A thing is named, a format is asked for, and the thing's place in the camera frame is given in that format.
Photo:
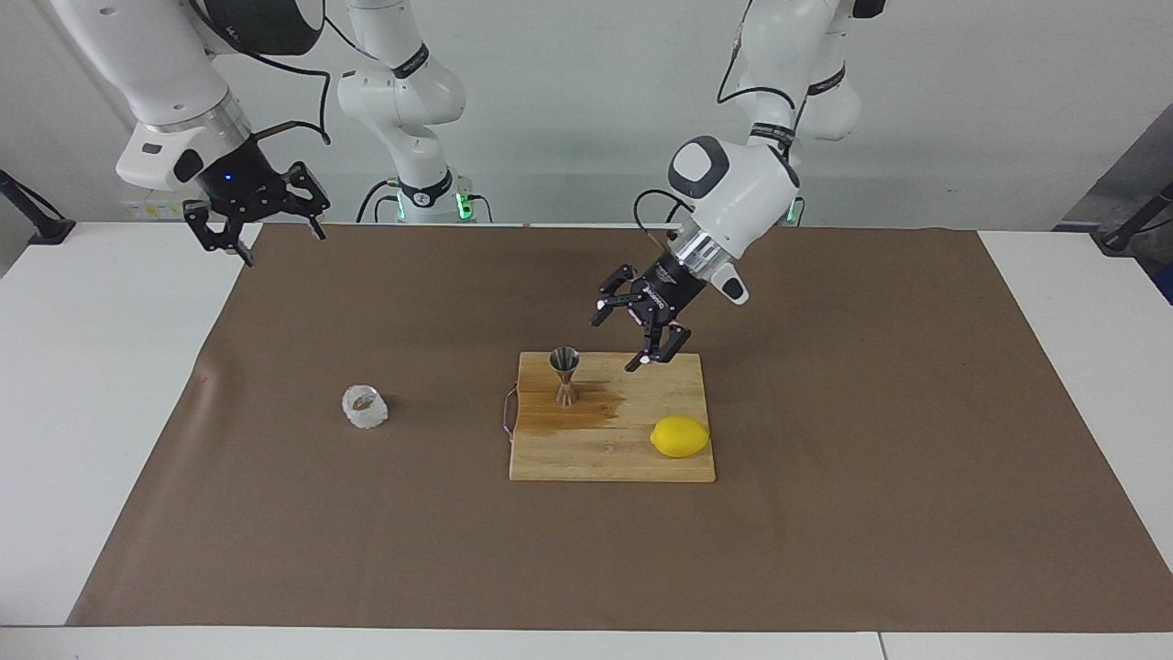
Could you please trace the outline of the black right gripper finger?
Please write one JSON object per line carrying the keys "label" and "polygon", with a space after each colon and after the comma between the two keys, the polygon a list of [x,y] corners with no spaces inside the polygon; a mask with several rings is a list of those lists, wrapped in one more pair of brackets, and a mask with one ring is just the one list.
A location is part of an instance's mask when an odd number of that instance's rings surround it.
{"label": "black right gripper finger", "polygon": [[225,251],[238,256],[248,268],[255,267],[255,259],[246,241],[242,241],[240,233],[246,222],[235,215],[228,216],[224,226],[213,231],[209,226],[211,206],[205,200],[184,200],[183,217],[187,226],[194,232],[201,246],[209,252]]}
{"label": "black right gripper finger", "polygon": [[331,202],[308,166],[304,162],[294,162],[280,175],[278,188],[278,207],[282,213],[305,218],[319,241],[325,241],[320,217],[330,209]]}

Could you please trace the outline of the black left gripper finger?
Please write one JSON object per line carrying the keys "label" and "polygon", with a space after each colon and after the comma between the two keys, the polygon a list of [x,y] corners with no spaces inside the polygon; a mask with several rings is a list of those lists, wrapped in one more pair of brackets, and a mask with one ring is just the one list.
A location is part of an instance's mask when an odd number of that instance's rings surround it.
{"label": "black left gripper finger", "polygon": [[599,327],[615,309],[625,309],[628,315],[633,319],[633,324],[642,325],[640,317],[630,309],[630,305],[639,300],[640,273],[630,264],[621,264],[611,275],[606,275],[606,279],[598,287],[596,312],[591,317],[591,325]]}
{"label": "black left gripper finger", "polygon": [[640,365],[669,363],[691,336],[691,331],[679,324],[647,324],[644,327],[644,346],[628,362],[628,372],[640,368]]}

